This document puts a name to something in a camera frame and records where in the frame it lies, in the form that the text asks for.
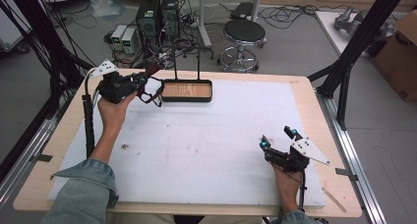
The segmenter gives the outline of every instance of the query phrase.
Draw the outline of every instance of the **black metal post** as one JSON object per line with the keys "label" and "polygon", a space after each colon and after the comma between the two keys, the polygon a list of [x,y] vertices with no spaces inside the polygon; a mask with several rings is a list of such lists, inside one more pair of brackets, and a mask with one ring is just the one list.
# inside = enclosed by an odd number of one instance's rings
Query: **black metal post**
{"label": "black metal post", "polygon": [[334,91],[341,84],[337,105],[337,122],[343,130],[346,130],[344,118],[352,67],[400,1],[376,0],[340,57],[330,66],[308,77],[312,82],[328,75],[325,82],[317,88],[318,94],[322,94],[326,98],[332,98]]}

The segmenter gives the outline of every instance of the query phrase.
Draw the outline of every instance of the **white mounting plate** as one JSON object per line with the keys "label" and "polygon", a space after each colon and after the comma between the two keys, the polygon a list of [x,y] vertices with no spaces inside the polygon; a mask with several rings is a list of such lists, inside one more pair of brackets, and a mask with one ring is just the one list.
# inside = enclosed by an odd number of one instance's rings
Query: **white mounting plate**
{"label": "white mounting plate", "polygon": [[316,145],[309,138],[297,140],[293,142],[291,146],[306,157],[327,165],[330,164],[328,158],[316,147]]}
{"label": "white mounting plate", "polygon": [[110,74],[115,71],[117,71],[117,67],[113,63],[111,63],[109,60],[106,59],[97,67],[96,70],[94,70],[94,72],[89,74],[89,77],[94,78],[97,76]]}

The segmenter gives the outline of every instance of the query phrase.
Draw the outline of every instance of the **table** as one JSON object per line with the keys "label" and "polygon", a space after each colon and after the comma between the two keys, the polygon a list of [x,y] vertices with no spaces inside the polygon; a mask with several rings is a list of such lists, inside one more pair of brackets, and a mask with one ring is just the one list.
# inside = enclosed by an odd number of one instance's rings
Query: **table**
{"label": "table", "polygon": [[[137,70],[120,70],[122,75],[137,72]],[[172,71],[160,71],[155,75],[160,79],[173,79]],[[195,72],[179,72],[183,79],[194,79]],[[332,139],[325,116],[322,113],[313,88],[305,77],[242,75],[226,73],[201,73],[202,79],[232,80],[251,82],[288,83],[293,91],[304,131],[314,140],[317,147],[326,152],[331,164],[329,166],[316,163],[327,206],[322,209],[307,209],[310,216],[318,217],[358,217],[362,210],[353,191],[348,177],[336,175],[335,168],[344,168]],[[89,88],[94,88],[100,78],[92,79]],[[45,147],[43,154],[52,155],[50,162],[38,161],[31,171],[14,202],[18,210],[48,210],[52,204],[47,200],[49,190],[53,185],[50,175],[56,172],[63,160],[67,146],[76,134],[80,122],[84,118],[81,95],[77,92],[67,112],[63,116],[54,135]],[[277,208],[261,205],[207,205],[207,204],[171,204],[171,203],[134,203],[119,202],[115,212],[138,213],[173,213],[201,215],[254,215],[276,216]]]}

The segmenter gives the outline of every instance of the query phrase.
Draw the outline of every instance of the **black tray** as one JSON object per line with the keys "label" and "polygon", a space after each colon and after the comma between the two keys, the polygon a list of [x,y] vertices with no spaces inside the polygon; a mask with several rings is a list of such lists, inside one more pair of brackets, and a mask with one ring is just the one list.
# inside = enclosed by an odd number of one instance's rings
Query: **black tray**
{"label": "black tray", "polygon": [[177,66],[175,61],[175,54],[173,56],[174,60],[174,71],[175,79],[173,80],[163,80],[163,93],[161,99],[164,102],[202,102],[207,103],[211,101],[212,98],[212,82],[210,80],[201,80],[200,79],[200,52],[202,50],[209,50],[211,52],[211,59],[214,59],[212,50],[206,47],[184,47],[184,46],[171,46],[171,53],[175,53],[176,49],[186,48],[187,51],[197,49],[197,79],[196,80],[179,80],[177,76]]}

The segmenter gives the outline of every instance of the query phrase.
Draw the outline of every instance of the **person's left hand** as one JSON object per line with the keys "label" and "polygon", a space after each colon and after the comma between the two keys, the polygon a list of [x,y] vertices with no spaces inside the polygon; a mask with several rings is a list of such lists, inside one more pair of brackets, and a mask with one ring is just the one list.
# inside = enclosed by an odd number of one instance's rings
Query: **person's left hand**
{"label": "person's left hand", "polygon": [[101,97],[98,100],[98,110],[103,122],[103,133],[118,134],[126,118],[126,109],[136,96],[136,92],[126,96],[117,104]]}

